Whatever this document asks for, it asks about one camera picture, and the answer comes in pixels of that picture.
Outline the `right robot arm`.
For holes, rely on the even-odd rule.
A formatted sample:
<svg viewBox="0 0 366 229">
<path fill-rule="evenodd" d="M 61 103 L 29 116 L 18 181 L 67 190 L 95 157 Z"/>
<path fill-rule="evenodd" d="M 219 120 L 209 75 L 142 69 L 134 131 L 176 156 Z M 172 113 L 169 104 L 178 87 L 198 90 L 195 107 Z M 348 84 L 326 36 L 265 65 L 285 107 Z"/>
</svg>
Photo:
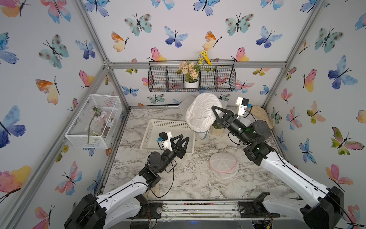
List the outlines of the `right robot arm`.
<svg viewBox="0 0 366 229">
<path fill-rule="evenodd" d="M 280 198 L 263 193 L 258 200 L 267 212 L 300 220 L 311 229 L 335 229 L 342 217 L 348 216 L 341 189 L 335 186 L 328 188 L 310 178 L 266 143 L 271 130 L 265 121 L 257 120 L 245 126 L 230 110 L 213 106 L 212 111 L 215 123 L 246 145 L 244 152 L 250 161 L 277 176 L 301 197 Z"/>
</svg>

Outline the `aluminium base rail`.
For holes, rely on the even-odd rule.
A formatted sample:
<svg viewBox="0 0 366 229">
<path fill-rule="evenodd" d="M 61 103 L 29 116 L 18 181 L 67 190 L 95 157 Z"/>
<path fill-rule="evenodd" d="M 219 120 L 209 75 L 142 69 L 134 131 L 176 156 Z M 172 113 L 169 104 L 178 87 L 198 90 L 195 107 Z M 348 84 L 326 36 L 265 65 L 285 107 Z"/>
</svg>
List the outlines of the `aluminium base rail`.
<svg viewBox="0 0 366 229">
<path fill-rule="evenodd" d="M 268 197 L 264 200 L 165 200 L 150 201 L 132 218 L 161 220 L 266 219 L 288 217 L 302 220 L 299 199 Z"/>
</svg>

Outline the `white tiered shelf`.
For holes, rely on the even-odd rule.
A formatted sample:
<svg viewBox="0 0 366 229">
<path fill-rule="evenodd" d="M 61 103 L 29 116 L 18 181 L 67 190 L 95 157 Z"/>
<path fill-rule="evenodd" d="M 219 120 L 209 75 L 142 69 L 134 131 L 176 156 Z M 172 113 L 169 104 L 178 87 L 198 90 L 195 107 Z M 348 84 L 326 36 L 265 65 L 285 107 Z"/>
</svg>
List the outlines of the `white tiered shelf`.
<svg viewBox="0 0 366 229">
<path fill-rule="evenodd" d="M 185 115 L 188 108 L 191 106 L 191 104 L 194 102 L 194 100 L 196 99 L 196 97 L 194 96 L 188 96 L 184 101 L 182 101 L 179 105 L 178 108 L 180 110 L 182 110 L 182 113 Z"/>
</svg>

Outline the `white mesh wall box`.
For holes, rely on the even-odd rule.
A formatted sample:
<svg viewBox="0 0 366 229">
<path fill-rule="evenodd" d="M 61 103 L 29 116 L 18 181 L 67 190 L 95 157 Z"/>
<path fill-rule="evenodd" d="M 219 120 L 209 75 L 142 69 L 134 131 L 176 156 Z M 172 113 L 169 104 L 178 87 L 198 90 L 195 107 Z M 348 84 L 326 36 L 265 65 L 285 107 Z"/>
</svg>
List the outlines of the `white mesh wall box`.
<svg viewBox="0 0 366 229">
<path fill-rule="evenodd" d="M 65 137 L 76 148 L 107 149 L 121 112 L 120 97 L 91 94 L 67 129 Z"/>
</svg>

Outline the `white flower pot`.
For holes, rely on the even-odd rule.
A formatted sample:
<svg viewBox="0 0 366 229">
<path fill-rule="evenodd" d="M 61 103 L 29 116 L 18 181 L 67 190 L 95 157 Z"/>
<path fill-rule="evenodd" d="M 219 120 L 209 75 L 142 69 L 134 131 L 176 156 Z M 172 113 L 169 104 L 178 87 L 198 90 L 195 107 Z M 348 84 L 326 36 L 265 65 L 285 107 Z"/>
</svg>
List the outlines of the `white flower pot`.
<svg viewBox="0 0 366 229">
<path fill-rule="evenodd" d="M 196 79 L 188 79 L 188 78 L 185 78 L 184 87 L 186 89 L 199 88 L 199 79 L 198 78 L 196 78 Z"/>
</svg>

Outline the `artificial flower bouquet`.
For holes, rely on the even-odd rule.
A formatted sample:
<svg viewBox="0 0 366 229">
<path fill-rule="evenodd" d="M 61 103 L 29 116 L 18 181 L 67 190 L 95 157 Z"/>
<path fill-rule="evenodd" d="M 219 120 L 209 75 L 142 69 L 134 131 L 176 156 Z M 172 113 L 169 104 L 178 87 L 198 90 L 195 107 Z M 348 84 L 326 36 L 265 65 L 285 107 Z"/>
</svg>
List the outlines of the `artificial flower bouquet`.
<svg viewBox="0 0 366 229">
<path fill-rule="evenodd" d="M 211 60 L 208 56 L 208 51 L 200 52 L 196 61 L 184 61 L 178 65 L 177 74 L 183 74 L 188 79 L 199 79 L 200 70 L 204 65 L 212 66 Z"/>
</svg>

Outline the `pink artificial flower stem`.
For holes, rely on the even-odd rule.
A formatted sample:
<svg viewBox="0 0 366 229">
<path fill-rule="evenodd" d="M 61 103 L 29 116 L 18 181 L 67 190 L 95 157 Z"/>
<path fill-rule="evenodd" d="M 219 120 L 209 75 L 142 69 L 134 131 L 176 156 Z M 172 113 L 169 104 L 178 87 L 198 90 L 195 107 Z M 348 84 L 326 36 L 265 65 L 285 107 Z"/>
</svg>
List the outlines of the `pink artificial flower stem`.
<svg viewBox="0 0 366 229">
<path fill-rule="evenodd" d="M 98 107 L 98 105 L 95 105 L 91 110 L 91 114 L 92 114 L 92 117 L 91 117 L 91 120 L 88 125 L 87 144 L 90 143 L 90 136 L 102 136 L 103 135 L 103 131 L 102 132 L 91 131 L 91 125 L 93 122 L 95 124 L 99 124 L 99 122 L 107 115 L 107 112 L 100 109 Z"/>
</svg>

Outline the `white mesh laundry bag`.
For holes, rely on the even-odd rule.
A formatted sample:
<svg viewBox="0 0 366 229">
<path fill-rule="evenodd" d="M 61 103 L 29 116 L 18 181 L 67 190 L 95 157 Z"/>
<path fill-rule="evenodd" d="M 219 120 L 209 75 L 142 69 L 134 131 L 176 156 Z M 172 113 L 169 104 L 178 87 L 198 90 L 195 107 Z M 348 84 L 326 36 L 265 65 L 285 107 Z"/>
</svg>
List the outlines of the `white mesh laundry bag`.
<svg viewBox="0 0 366 229">
<path fill-rule="evenodd" d="M 239 171 L 238 160 L 230 153 L 214 153 L 209 159 L 213 174 L 223 180 L 234 178 Z"/>
</svg>

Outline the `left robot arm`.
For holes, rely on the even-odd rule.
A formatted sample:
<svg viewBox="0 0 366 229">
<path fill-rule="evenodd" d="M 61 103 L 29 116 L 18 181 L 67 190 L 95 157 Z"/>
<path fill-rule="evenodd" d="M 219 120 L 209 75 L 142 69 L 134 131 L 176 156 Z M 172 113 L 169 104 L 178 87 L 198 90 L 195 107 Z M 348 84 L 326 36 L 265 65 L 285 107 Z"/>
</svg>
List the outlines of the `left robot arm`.
<svg viewBox="0 0 366 229">
<path fill-rule="evenodd" d="M 106 194 L 82 198 L 64 224 L 66 229 L 108 229 L 119 222 L 149 210 L 144 193 L 161 180 L 159 176 L 176 157 L 183 158 L 189 143 L 183 135 L 170 138 L 170 148 L 151 152 L 144 168 L 131 181 Z"/>
</svg>

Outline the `small green potted plant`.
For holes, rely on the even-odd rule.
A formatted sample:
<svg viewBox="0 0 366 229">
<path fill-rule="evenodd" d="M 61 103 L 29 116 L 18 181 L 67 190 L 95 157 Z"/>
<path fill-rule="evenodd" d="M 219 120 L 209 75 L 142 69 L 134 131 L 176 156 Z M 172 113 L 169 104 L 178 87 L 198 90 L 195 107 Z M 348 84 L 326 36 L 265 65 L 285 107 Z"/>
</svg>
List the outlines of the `small green potted plant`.
<svg viewBox="0 0 366 229">
<path fill-rule="evenodd" d="M 222 136 L 224 134 L 224 127 L 221 126 L 221 125 L 218 125 L 218 124 L 212 124 L 211 126 L 211 129 L 210 129 L 210 133 L 211 135 L 214 135 L 214 136 Z"/>
</svg>

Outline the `white plastic basket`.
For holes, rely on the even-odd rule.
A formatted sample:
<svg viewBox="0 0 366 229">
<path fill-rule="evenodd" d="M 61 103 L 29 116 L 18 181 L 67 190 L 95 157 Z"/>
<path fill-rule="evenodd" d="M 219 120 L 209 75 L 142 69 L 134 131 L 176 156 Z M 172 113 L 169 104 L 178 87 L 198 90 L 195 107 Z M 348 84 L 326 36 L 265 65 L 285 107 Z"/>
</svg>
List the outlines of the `white plastic basket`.
<svg viewBox="0 0 366 229">
<path fill-rule="evenodd" d="M 185 121 L 172 121 L 151 119 L 149 120 L 140 149 L 144 151 L 161 150 L 163 146 L 168 146 L 168 139 L 183 135 L 188 137 L 187 154 L 194 153 L 195 132 L 192 131 Z"/>
</svg>

